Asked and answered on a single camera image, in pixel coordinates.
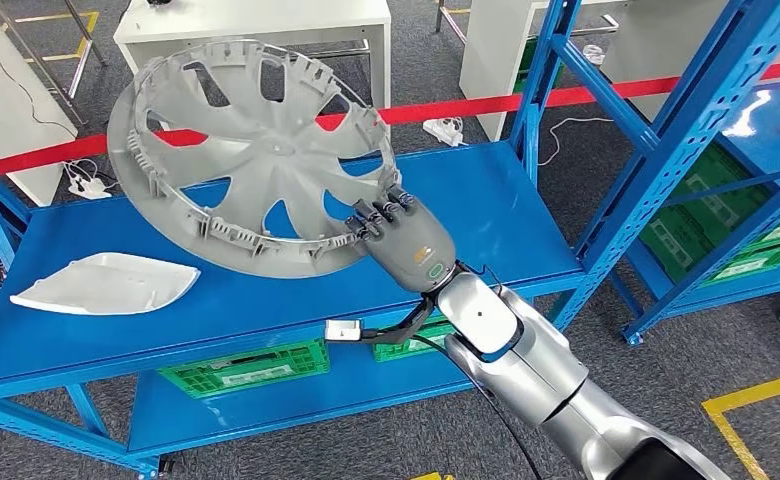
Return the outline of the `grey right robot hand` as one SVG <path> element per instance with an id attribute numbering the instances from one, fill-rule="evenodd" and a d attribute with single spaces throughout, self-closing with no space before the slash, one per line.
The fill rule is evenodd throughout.
<path id="1" fill-rule="evenodd" d="M 446 228 L 400 185 L 379 199 L 358 200 L 345 225 L 366 252 L 405 290 L 427 293 L 451 276 L 456 249 Z"/>

